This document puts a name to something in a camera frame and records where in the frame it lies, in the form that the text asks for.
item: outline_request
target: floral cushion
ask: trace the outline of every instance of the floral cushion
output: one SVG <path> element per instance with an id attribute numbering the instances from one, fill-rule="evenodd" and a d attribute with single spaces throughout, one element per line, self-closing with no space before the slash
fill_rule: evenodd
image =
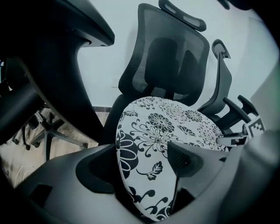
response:
<path id="1" fill-rule="evenodd" d="M 154 221 L 169 216 L 176 176 L 167 160 L 167 142 L 228 151 L 216 143 L 222 133 L 205 115 L 177 101 L 144 97 L 130 103 L 119 120 L 119 169 L 135 206 Z"/>

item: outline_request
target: leaf print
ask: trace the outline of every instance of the leaf print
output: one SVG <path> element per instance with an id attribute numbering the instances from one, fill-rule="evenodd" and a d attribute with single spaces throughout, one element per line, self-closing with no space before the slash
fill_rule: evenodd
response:
<path id="1" fill-rule="evenodd" d="M 158 102 L 155 101 L 154 97 L 143 97 L 133 101 L 132 103 L 136 104 L 139 107 L 144 107 L 147 110 L 149 110 L 149 109 L 155 109 L 154 104 L 157 104 Z"/>
<path id="2" fill-rule="evenodd" d="M 127 115 L 129 117 L 131 116 L 135 116 L 135 117 L 138 117 L 138 113 L 134 110 L 134 105 L 133 105 L 133 108 L 129 111 L 124 111 L 123 112 L 124 115 Z"/>
<path id="3" fill-rule="evenodd" d="M 196 142 L 201 146 L 201 147 L 203 147 L 204 146 L 204 144 L 201 142 L 201 141 L 199 141 L 199 140 L 196 140 Z"/>
<path id="4" fill-rule="evenodd" d="M 196 134 L 191 130 L 191 129 L 188 129 L 188 128 L 186 128 L 186 127 L 184 127 L 184 126 L 181 126 L 181 125 L 179 125 L 179 126 L 177 126 L 183 133 L 185 133 L 185 135 L 191 135 L 191 136 L 196 136 Z"/>
<path id="5" fill-rule="evenodd" d="M 155 180 L 157 175 L 160 174 L 162 172 L 162 163 L 161 161 L 159 161 L 158 163 L 156 163 L 154 166 L 153 166 L 153 170 L 149 173 L 140 173 L 137 169 L 137 173 L 139 173 L 140 175 L 146 175 L 148 177 L 149 180 Z"/>

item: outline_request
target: armrest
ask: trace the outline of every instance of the armrest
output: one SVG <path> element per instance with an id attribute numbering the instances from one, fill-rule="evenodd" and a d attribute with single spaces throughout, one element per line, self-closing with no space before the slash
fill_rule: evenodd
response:
<path id="1" fill-rule="evenodd" d="M 259 113 L 257 112 L 254 105 L 249 100 L 247 100 L 244 96 L 239 95 L 237 99 L 243 104 L 242 110 L 246 114 L 252 113 L 255 116 L 259 116 Z"/>
<path id="2" fill-rule="evenodd" d="M 224 62 L 224 58 L 230 58 L 230 55 L 223 42 L 219 39 L 215 40 L 212 51 L 218 59 L 216 87 L 210 100 L 198 109 L 206 116 L 215 115 L 224 109 L 223 99 L 228 96 L 232 81 L 231 73 Z"/>
<path id="3" fill-rule="evenodd" d="M 216 125 L 219 127 L 221 131 L 229 129 L 239 121 L 243 120 L 246 123 L 249 123 L 251 119 L 249 116 L 238 107 L 233 101 L 225 97 L 223 101 L 228 105 L 230 111 L 221 119 L 216 121 Z"/>
<path id="4" fill-rule="evenodd" d="M 186 198 L 180 198 L 182 189 L 198 197 L 217 175 L 228 157 L 228 152 L 208 150 L 183 143 L 168 142 L 168 162 L 178 178 L 174 207 Z"/>
<path id="5" fill-rule="evenodd" d="M 227 147 L 236 147 L 238 145 L 244 145 L 248 135 L 240 133 L 233 133 L 231 135 L 218 137 L 216 142 L 220 145 L 225 145 Z"/>
<path id="6" fill-rule="evenodd" d="M 203 32 L 206 30 L 206 23 L 199 18 L 193 17 L 179 8 L 177 8 L 175 5 L 173 5 L 169 0 L 159 0 L 158 1 L 159 7 L 169 13 L 170 15 L 174 16 L 175 18 L 181 20 L 183 23 L 191 26 L 195 30 L 198 30 L 200 32 Z"/>

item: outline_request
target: mesh backrest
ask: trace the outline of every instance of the mesh backrest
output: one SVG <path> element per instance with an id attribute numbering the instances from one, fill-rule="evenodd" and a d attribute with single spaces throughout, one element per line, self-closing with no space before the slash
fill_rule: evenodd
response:
<path id="1" fill-rule="evenodd" d="M 209 43 L 199 32 L 159 8 L 140 4 L 137 40 L 119 89 L 192 105 L 203 89 L 208 54 Z"/>

